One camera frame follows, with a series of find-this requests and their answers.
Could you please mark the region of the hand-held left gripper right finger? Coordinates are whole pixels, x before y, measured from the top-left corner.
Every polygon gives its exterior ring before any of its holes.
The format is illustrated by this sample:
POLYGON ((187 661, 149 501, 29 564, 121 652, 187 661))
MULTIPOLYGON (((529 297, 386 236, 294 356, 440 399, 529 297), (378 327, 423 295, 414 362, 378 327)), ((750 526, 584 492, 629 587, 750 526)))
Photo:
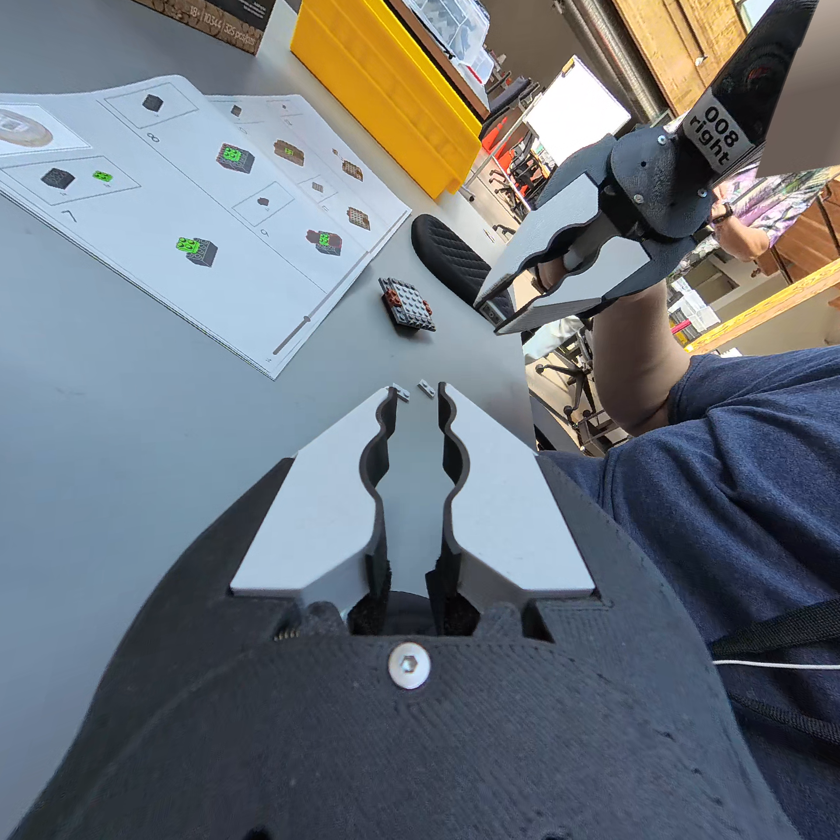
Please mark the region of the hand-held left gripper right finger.
POLYGON ((437 388, 444 471, 441 550, 427 573, 433 608, 458 596, 479 613, 507 602, 586 598, 595 583, 537 453, 451 384, 437 388))

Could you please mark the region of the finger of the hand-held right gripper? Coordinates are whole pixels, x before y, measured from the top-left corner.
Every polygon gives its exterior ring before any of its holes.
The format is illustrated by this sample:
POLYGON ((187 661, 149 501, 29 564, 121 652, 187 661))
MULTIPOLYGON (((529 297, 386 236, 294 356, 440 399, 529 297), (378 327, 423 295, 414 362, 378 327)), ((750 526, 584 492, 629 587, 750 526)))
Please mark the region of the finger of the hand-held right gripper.
POLYGON ((530 300, 494 329, 497 335, 537 329, 549 322, 577 316, 595 306, 621 282, 646 268, 651 258, 642 244, 620 237, 608 239, 595 261, 563 279, 550 293, 530 300))
POLYGON ((520 274, 537 264, 563 257, 568 275, 589 268, 613 237, 621 235, 600 207, 598 186, 588 174, 577 175, 526 216, 490 269, 474 309, 487 310, 520 274))

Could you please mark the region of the grey and brown brick assembly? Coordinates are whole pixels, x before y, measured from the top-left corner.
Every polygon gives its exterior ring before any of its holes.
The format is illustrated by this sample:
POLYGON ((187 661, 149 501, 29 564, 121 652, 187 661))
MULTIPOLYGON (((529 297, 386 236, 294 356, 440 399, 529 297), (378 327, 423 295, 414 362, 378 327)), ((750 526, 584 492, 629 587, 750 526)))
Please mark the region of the grey and brown brick assembly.
POLYGON ((401 280, 381 277, 381 299, 397 329, 435 332, 433 311, 418 289, 401 280))

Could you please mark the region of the person's right forearm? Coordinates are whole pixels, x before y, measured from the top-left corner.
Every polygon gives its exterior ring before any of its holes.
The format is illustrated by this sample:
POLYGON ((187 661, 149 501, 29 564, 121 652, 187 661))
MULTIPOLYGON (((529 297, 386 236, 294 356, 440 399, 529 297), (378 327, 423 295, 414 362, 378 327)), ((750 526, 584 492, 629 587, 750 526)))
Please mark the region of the person's right forearm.
POLYGON ((690 366, 666 303, 661 280, 619 298, 592 322, 595 389, 607 415, 632 437, 668 425, 669 394, 690 366))

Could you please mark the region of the black office chair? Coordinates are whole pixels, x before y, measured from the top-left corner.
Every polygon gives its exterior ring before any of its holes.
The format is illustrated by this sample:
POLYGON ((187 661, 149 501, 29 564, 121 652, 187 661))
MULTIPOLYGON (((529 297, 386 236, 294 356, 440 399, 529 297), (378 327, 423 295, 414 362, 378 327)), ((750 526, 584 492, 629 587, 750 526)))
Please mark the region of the black office chair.
POLYGON ((536 375, 556 374, 564 383, 567 403, 558 413, 550 410, 572 432, 579 450, 591 457, 603 457, 614 446, 609 438, 615 428, 599 407, 593 390, 592 347, 587 329, 592 321, 575 316, 562 319, 562 338, 535 364, 536 375))
POLYGON ((520 154, 511 162, 507 171, 507 194, 511 207, 520 207, 514 214, 524 215, 536 208, 551 175, 556 170, 555 163, 546 162, 540 154, 529 151, 520 154))

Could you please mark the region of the black quilted chair backrest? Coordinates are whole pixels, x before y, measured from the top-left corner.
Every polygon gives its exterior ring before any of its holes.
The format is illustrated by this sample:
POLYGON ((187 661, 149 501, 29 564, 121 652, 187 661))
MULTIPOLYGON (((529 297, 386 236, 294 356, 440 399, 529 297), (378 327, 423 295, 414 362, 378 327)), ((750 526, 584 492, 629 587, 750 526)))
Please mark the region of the black quilted chair backrest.
POLYGON ((421 214, 414 218, 411 240, 417 257, 429 272, 473 308, 490 273, 487 262, 432 215, 421 214))

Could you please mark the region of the red office chair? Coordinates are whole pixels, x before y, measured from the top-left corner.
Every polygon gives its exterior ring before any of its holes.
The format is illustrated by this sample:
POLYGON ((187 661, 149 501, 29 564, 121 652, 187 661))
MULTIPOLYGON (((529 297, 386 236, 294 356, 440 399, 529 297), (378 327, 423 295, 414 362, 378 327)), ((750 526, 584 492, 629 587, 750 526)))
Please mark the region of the red office chair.
POLYGON ((488 183, 503 182, 504 175, 510 173, 532 143, 529 125, 522 122, 514 129, 513 123, 511 115, 502 118, 481 141, 482 150, 492 157, 482 175, 488 183))

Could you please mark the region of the white whiteboard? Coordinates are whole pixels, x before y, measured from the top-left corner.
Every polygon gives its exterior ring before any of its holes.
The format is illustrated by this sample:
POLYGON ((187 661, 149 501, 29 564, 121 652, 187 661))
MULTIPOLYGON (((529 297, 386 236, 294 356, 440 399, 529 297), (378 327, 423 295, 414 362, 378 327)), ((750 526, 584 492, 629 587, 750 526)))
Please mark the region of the white whiteboard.
POLYGON ((615 135, 630 121, 627 111, 578 56, 573 56, 523 116, 557 165, 573 153, 615 135))

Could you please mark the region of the light wooden table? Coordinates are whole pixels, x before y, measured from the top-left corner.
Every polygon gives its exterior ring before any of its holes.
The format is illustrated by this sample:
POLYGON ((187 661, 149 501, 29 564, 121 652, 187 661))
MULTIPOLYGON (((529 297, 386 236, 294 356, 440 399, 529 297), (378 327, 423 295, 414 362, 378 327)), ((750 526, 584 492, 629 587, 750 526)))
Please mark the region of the light wooden table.
POLYGON ((817 297, 823 292, 838 287, 839 259, 794 282, 771 297, 757 303, 738 316, 717 325, 703 333, 697 340, 684 347, 688 355, 705 354, 729 343, 780 315, 817 297))

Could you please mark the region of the person's blue shirt torso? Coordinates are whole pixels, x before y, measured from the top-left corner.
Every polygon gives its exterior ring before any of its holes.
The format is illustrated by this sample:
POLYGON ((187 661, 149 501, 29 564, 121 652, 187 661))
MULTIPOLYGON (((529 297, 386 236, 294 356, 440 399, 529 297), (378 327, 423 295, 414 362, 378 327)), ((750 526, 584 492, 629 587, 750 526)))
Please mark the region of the person's blue shirt torso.
MULTIPOLYGON (((665 426, 604 458, 549 454, 653 561, 703 641, 839 593, 839 350, 697 356, 665 426)), ((726 666, 735 699, 838 726, 838 671, 726 666)), ((838 838, 838 744, 733 703, 803 838, 838 838)))

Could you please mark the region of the yellow plastic bin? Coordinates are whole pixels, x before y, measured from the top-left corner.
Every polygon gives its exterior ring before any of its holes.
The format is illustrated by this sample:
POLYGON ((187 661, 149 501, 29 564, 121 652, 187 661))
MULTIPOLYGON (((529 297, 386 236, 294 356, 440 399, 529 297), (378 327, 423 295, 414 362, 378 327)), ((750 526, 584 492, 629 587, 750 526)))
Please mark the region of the yellow plastic bin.
POLYGON ((387 2, 301 2, 290 50, 426 194, 459 191, 480 121, 387 2))

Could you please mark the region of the clear plastic storage containers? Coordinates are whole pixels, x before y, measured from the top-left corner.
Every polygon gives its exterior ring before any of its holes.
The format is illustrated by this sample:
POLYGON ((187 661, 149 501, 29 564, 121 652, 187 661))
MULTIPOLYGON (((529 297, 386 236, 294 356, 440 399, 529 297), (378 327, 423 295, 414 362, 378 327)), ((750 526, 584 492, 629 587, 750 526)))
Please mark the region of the clear plastic storage containers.
POLYGON ((494 68, 485 50, 490 15, 479 1, 406 1, 444 52, 484 86, 494 68))

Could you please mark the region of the white instruction booklet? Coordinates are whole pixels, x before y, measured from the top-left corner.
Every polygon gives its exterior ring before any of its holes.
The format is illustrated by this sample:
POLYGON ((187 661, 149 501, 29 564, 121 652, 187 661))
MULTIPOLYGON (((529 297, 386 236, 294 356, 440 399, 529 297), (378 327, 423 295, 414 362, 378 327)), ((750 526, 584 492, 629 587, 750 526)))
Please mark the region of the white instruction booklet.
POLYGON ((411 209, 298 94, 2 93, 2 194, 275 380, 411 209))

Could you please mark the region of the brown printed cardboard box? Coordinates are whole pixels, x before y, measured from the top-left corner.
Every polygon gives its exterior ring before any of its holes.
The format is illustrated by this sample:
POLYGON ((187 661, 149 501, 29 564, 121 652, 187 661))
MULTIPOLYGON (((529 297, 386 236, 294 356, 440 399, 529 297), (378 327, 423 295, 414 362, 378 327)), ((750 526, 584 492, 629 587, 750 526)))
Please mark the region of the brown printed cardboard box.
POLYGON ((256 56, 275 1, 138 1, 157 14, 256 56))

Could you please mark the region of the silver ventilation duct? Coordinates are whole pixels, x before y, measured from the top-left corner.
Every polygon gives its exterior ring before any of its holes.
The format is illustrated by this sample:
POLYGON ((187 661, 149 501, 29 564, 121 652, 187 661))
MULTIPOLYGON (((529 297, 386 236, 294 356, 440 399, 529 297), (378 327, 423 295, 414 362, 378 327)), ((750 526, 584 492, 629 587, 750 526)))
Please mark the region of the silver ventilation duct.
POLYGON ((671 111, 613 1, 560 1, 584 61, 639 123, 666 122, 671 111))

